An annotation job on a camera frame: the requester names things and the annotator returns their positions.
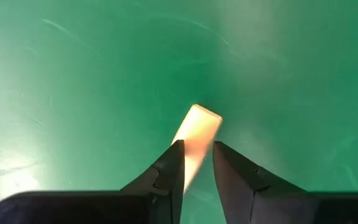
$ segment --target black metal jaw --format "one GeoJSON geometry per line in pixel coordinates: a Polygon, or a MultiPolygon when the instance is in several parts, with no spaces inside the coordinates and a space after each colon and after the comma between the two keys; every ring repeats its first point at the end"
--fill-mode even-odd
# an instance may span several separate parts
{"type": "Polygon", "coordinates": [[[222,142],[213,163],[227,224],[358,223],[357,193],[307,192],[222,142]]]}
{"type": "Polygon", "coordinates": [[[118,191],[13,195],[0,202],[0,224],[179,224],[184,166],[184,143],[177,141],[118,191]]]}

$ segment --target green surface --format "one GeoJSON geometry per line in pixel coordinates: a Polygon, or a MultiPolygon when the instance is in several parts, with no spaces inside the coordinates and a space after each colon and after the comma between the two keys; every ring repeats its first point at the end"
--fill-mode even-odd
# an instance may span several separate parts
{"type": "MultiPolygon", "coordinates": [[[[358,1],[0,0],[0,199],[120,189],[193,103],[308,190],[358,191],[358,1]]],[[[224,223],[211,155],[182,223],[224,223]]]]}

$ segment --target green cutting mat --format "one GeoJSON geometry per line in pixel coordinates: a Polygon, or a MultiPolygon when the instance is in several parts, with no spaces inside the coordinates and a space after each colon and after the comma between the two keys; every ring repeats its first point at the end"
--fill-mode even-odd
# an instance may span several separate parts
{"type": "MultiPolygon", "coordinates": [[[[0,0],[0,199],[120,189],[193,103],[308,190],[358,191],[358,1],[0,0]]],[[[182,223],[224,223],[211,155],[182,223]]]]}

